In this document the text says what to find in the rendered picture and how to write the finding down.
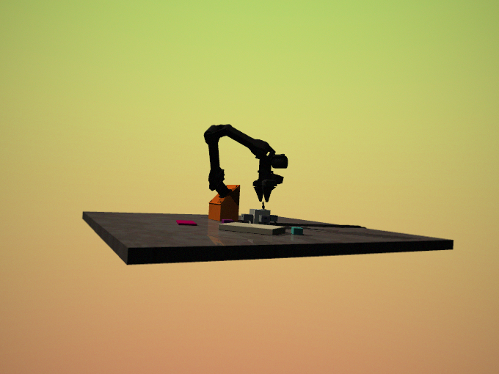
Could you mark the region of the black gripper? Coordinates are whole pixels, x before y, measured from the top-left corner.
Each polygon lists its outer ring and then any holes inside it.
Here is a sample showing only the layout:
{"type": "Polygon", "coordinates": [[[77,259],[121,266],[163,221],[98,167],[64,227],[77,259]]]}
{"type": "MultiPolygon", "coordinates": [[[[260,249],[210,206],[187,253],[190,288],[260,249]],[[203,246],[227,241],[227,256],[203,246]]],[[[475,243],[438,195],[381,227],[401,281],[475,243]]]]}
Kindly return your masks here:
{"type": "Polygon", "coordinates": [[[254,189],[260,202],[262,202],[263,195],[265,201],[268,202],[272,190],[277,186],[277,181],[271,180],[271,170],[270,168],[259,168],[258,180],[252,184],[255,186],[254,189]]]}

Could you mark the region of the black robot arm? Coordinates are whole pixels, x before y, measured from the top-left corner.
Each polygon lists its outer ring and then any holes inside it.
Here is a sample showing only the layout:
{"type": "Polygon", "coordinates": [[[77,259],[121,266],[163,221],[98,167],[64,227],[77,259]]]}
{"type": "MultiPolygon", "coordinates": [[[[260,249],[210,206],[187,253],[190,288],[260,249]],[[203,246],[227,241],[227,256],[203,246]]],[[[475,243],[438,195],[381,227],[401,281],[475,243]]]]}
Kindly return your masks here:
{"type": "Polygon", "coordinates": [[[254,139],[245,133],[235,129],[232,125],[211,125],[204,133],[205,142],[209,149],[211,170],[208,176],[209,189],[216,190],[220,198],[224,198],[232,189],[228,189],[223,183],[224,170],[219,165],[219,138],[228,136],[238,143],[248,147],[255,158],[259,159],[259,168],[286,169],[288,158],[285,154],[275,154],[276,151],[269,146],[269,143],[254,139]],[[269,155],[266,155],[269,152],[269,155]]]}

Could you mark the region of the small teal cube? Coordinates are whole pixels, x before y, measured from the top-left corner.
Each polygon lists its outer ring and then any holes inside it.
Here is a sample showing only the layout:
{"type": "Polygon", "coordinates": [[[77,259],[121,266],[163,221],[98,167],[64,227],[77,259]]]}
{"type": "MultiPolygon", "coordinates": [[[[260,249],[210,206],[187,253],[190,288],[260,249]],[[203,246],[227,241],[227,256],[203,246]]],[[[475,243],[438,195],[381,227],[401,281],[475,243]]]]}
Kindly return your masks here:
{"type": "Polygon", "coordinates": [[[303,235],[303,228],[301,227],[292,227],[291,234],[293,235],[303,235]]]}

